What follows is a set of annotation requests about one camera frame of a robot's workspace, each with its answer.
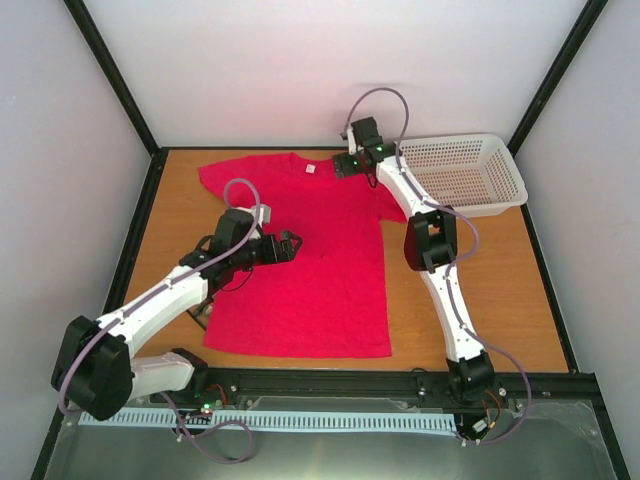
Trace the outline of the black aluminium frame rail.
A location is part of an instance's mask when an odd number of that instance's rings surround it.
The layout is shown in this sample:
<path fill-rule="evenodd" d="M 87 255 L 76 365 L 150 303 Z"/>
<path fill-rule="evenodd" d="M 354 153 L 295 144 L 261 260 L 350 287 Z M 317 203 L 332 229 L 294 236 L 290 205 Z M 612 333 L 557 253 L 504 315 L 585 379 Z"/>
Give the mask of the black aluminium frame rail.
<path fill-rule="evenodd" d="M 181 408 L 203 407 L 216 400 L 225 406 L 247 409 L 249 400 L 261 397 L 302 397 L 339 399 L 388 399 L 405 401 L 409 406 L 442 409 L 446 412 L 479 411 L 481 399 L 489 399 L 489 393 L 498 398 L 505 408 L 509 401 L 526 404 L 524 380 L 517 373 L 498 373 L 490 386 L 482 386 L 471 393 L 456 392 L 453 381 L 445 372 L 427 372 L 420 369 L 411 372 L 382 371 L 320 371 L 279 369 L 227 369 L 197 367 L 195 380 L 188 380 L 185 387 L 151 387 L 150 393 L 133 394 L 125 387 L 133 386 L 132 373 L 117 377 L 116 396 L 111 395 L 113 383 L 99 380 L 98 385 L 80 380 L 82 388 L 75 388 L 81 375 L 76 372 L 66 390 L 66 398 L 87 412 L 98 413 L 94 417 L 111 418 L 124 405 L 140 396 L 150 396 L 153 403 L 164 403 L 159 392 L 167 391 L 169 397 Z M 591 400 L 602 404 L 594 374 L 529 373 L 531 393 L 536 400 Z"/>

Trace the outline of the brooch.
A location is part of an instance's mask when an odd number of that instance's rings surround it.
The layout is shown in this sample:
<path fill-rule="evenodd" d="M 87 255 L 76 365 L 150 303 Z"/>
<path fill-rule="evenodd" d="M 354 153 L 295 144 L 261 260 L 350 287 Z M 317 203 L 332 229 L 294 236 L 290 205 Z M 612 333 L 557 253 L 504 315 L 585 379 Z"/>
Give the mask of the brooch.
<path fill-rule="evenodd" d="M 193 320 L 196 325 L 203 331 L 206 331 L 209 325 L 212 306 L 207 304 L 205 306 L 199 306 L 187 311 L 187 315 Z"/>

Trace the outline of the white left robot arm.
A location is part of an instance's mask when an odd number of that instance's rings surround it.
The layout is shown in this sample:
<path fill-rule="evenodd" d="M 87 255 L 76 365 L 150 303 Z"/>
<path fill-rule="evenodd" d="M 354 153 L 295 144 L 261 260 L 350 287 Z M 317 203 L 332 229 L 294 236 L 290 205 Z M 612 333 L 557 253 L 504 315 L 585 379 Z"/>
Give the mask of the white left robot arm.
<path fill-rule="evenodd" d="M 204 360 L 183 348 L 154 357 L 137 354 L 178 316 L 212 303 L 236 273 L 295 259 L 302 238 L 289 230 L 265 232 L 270 214 L 267 206 L 227 209 L 214 233 L 159 283 L 95 320 L 72 320 L 51 377 L 60 410 L 108 420 L 128 402 L 162 392 L 175 392 L 190 403 L 201 400 L 208 390 Z"/>

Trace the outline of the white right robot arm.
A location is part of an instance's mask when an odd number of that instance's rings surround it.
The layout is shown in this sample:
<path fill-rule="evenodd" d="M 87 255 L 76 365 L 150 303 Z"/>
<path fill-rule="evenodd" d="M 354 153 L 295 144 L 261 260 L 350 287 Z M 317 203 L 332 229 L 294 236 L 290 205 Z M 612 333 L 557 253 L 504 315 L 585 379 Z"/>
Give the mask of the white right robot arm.
<path fill-rule="evenodd" d="M 348 151 L 333 157 L 339 179 L 363 174 L 371 187 L 382 185 L 402 210 L 407 224 L 404 256 L 431 294 L 443 330 L 448 390 L 453 401 L 469 404 L 489 389 L 495 370 L 478 339 L 459 284 L 456 211 L 432 198 L 401 156 L 386 143 L 372 117 L 347 125 Z"/>

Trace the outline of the white perforated plastic basket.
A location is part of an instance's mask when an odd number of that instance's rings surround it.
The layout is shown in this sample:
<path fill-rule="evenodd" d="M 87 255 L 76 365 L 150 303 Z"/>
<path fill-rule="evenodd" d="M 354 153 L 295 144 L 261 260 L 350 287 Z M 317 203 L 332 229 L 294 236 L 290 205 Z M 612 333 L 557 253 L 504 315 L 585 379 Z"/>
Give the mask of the white perforated plastic basket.
<path fill-rule="evenodd" d="M 401 151 L 409 170 L 426 192 L 468 218 L 499 215 L 528 200 L 515 161 L 496 135 L 404 140 Z"/>

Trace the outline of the red t-shirt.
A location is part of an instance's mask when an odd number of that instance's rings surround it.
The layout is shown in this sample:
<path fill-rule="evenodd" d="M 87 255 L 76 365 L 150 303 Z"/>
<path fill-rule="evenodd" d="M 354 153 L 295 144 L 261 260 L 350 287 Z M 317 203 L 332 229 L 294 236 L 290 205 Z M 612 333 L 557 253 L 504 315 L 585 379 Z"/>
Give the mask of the red t-shirt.
<path fill-rule="evenodd" d="M 303 240 L 293 261 L 260 266 L 246 285 L 216 298 L 205 347 L 286 358 L 390 356 L 380 223 L 405 216 L 385 187 L 339 179 L 331 161 L 295 153 L 216 162 L 199 178 L 217 197 L 232 179 L 250 181 L 272 210 L 266 231 Z"/>

